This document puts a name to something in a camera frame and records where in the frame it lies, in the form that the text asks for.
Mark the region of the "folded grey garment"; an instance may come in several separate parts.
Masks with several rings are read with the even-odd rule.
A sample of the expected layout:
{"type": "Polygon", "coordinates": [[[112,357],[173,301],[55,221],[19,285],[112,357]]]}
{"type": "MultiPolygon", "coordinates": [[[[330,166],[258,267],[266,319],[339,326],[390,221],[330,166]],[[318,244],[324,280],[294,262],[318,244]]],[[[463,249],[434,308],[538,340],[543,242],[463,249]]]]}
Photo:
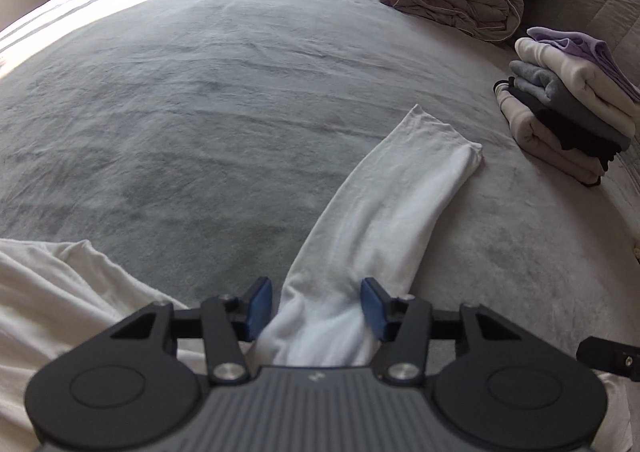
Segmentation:
{"type": "Polygon", "coordinates": [[[629,148],[631,138],[577,100],[552,71],[520,60],[511,61],[509,68],[515,75],[516,88],[530,94],[542,105],[560,113],[578,126],[613,142],[621,151],[629,148]]]}

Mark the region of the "folded lilac garment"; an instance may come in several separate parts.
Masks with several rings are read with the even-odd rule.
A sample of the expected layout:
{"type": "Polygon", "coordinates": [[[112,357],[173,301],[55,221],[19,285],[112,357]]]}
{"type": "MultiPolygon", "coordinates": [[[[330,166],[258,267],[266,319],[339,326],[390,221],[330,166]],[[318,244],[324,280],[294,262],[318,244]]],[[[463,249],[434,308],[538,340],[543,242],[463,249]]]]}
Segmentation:
{"type": "Polygon", "coordinates": [[[617,65],[604,40],[582,32],[563,32],[542,26],[529,27],[526,33],[536,42],[553,46],[571,56],[578,56],[578,58],[596,64],[606,76],[620,86],[620,89],[631,98],[632,102],[639,102],[639,88],[617,65]]]}

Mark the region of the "folded beige garment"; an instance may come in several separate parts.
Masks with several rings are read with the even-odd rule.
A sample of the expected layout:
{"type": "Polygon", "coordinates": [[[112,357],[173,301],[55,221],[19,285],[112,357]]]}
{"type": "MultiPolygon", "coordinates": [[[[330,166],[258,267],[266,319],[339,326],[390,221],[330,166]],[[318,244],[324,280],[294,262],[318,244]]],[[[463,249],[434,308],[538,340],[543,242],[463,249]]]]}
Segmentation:
{"type": "Polygon", "coordinates": [[[523,151],[562,170],[584,186],[598,186],[601,183],[605,171],[600,160],[576,149],[563,149],[561,141],[552,131],[514,97],[506,80],[495,83],[494,94],[513,139],[523,151]]]}

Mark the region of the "white long-sleeve garment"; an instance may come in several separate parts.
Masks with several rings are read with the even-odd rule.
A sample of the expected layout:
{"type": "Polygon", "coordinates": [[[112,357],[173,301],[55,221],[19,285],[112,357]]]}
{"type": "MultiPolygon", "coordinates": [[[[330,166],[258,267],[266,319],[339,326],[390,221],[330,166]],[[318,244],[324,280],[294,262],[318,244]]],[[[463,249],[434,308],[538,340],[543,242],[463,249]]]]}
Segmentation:
{"type": "Polygon", "coordinates": [[[1,244],[6,451],[630,451],[638,380],[576,360],[638,326],[639,269],[603,192],[480,166],[414,108],[352,172],[292,263],[272,318],[241,344],[253,379],[209,385],[189,310],[90,244],[1,244]],[[423,386],[393,386],[360,305],[375,278],[459,311],[423,386]]]}

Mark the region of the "folded cream sweater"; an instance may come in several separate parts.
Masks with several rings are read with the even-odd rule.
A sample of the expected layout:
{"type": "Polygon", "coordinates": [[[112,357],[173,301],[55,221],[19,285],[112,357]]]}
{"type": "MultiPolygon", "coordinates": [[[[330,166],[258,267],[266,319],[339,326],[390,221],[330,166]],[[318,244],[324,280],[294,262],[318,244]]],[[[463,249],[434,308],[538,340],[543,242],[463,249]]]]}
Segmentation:
{"type": "Polygon", "coordinates": [[[634,138],[638,103],[596,64],[528,37],[518,38],[514,49],[523,62],[552,71],[574,98],[600,120],[627,138],[634,138]]]}

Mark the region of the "grey plush bed blanket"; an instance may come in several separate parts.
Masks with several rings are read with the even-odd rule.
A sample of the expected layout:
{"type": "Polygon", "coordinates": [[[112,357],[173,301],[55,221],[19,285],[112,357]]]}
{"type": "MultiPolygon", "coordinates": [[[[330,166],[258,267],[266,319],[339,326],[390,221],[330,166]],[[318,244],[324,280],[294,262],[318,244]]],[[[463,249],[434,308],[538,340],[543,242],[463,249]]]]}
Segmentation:
{"type": "Polygon", "coordinates": [[[414,106],[482,167],[603,192],[634,248],[625,164],[588,188],[513,140],[492,91],[510,48],[378,0],[55,0],[3,39],[2,235],[89,241],[183,302],[282,282],[414,106]]]}

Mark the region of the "folded black garment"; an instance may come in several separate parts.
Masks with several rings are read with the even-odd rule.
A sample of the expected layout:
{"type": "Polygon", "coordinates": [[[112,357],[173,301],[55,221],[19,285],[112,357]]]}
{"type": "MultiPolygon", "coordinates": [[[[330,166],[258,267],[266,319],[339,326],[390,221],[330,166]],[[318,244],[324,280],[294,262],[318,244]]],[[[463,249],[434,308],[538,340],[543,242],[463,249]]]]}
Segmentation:
{"type": "Polygon", "coordinates": [[[530,94],[516,88],[514,77],[510,77],[507,82],[514,97],[524,103],[534,113],[536,119],[552,131],[552,134],[561,141],[563,149],[576,149],[600,160],[604,171],[608,170],[608,163],[622,152],[613,142],[578,126],[560,113],[542,105],[530,94]]]}

